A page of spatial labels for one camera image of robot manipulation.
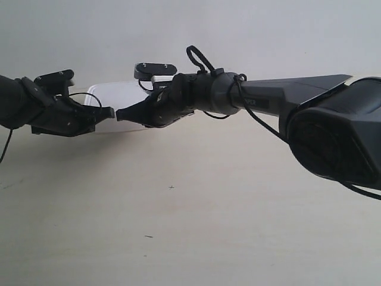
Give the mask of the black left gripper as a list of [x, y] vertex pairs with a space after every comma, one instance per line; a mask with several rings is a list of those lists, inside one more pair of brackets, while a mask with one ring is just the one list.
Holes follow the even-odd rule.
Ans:
[[30, 122], [34, 135], [75, 137], [95, 130], [95, 125], [114, 119], [112, 107], [91, 107], [79, 104], [68, 96], [50, 95], [42, 90], [33, 93], [42, 111]]

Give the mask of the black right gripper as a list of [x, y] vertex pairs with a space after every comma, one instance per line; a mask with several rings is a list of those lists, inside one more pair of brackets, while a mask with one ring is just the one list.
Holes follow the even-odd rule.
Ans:
[[117, 121], [164, 128], [195, 110], [210, 113], [213, 81], [209, 73], [179, 73], [168, 87], [153, 92], [146, 100], [118, 109], [115, 112]]

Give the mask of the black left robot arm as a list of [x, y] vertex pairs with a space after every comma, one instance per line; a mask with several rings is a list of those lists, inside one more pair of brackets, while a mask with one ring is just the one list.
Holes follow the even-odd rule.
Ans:
[[1, 126], [18, 129], [29, 125], [33, 134], [75, 137], [92, 133], [98, 123], [113, 119], [113, 108], [101, 103], [83, 105], [70, 97], [73, 77], [70, 69], [35, 80], [1, 76]]

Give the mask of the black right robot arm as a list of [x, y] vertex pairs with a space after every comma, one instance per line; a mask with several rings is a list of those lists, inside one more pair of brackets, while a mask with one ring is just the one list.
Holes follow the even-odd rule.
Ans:
[[196, 110], [279, 119], [275, 135], [322, 178], [380, 188], [380, 79], [349, 75], [248, 80], [232, 72], [177, 74], [116, 118], [164, 128]]

